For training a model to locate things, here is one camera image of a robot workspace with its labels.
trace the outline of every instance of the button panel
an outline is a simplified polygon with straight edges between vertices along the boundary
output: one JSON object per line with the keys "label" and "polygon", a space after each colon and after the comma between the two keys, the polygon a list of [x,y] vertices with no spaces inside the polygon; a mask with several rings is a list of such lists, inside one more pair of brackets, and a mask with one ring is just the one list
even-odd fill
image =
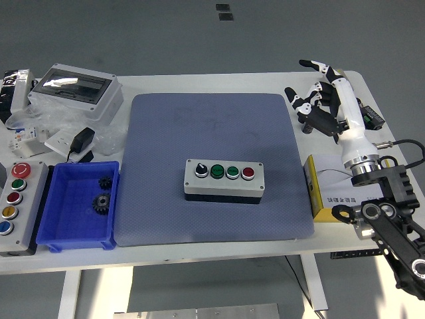
{"label": "button panel", "polygon": [[0,196],[0,255],[35,252],[33,229],[48,173],[42,161],[14,163]]}
{"label": "button panel", "polygon": [[265,189],[264,165],[248,161],[188,159],[184,185],[187,200],[259,203]]}

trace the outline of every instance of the blue cutting mat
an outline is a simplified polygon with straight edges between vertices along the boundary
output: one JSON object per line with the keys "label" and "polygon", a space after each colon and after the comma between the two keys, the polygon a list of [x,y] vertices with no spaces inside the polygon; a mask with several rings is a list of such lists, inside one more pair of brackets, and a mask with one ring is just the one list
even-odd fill
{"label": "blue cutting mat", "polygon": [[[260,161],[261,203],[185,201],[188,158]],[[119,246],[277,241],[312,235],[302,165],[282,96],[143,94],[134,98],[116,203]]]}

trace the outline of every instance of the blue tray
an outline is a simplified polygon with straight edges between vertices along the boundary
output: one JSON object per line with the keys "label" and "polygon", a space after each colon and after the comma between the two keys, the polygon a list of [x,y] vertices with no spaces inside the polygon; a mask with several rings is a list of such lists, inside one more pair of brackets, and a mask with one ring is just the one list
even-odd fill
{"label": "blue tray", "polygon": [[[37,244],[47,245],[52,253],[60,253],[62,249],[113,249],[118,169],[117,161],[56,165]],[[104,176],[112,179],[109,190],[99,186],[98,180]],[[107,215],[98,214],[92,207],[94,198],[101,193],[111,195]]]}

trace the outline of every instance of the gear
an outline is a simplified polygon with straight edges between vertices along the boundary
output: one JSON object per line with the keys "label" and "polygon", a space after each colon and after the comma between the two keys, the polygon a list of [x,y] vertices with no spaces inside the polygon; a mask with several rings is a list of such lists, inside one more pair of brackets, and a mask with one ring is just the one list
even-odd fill
{"label": "gear", "polygon": [[109,203],[111,200],[111,195],[104,193],[96,196],[93,199],[92,206],[94,210],[100,215],[107,215],[109,213]]}
{"label": "gear", "polygon": [[102,189],[111,189],[112,187],[112,179],[108,176],[104,176],[101,179],[99,179],[99,186]]}

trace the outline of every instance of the red button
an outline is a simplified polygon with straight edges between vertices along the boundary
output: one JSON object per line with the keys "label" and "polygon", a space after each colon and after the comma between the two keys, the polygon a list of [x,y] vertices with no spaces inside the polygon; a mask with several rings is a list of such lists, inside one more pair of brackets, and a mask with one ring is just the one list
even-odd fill
{"label": "red button", "polygon": [[12,168],[12,176],[16,178],[26,178],[31,172],[31,166],[28,163],[18,163]]}
{"label": "red button", "polygon": [[13,193],[10,193],[7,196],[7,203],[10,205],[18,205],[22,201],[22,195],[18,193],[17,191],[14,191]]}
{"label": "red button", "polygon": [[250,181],[254,178],[254,170],[251,167],[245,167],[242,170],[242,178],[246,181]]}

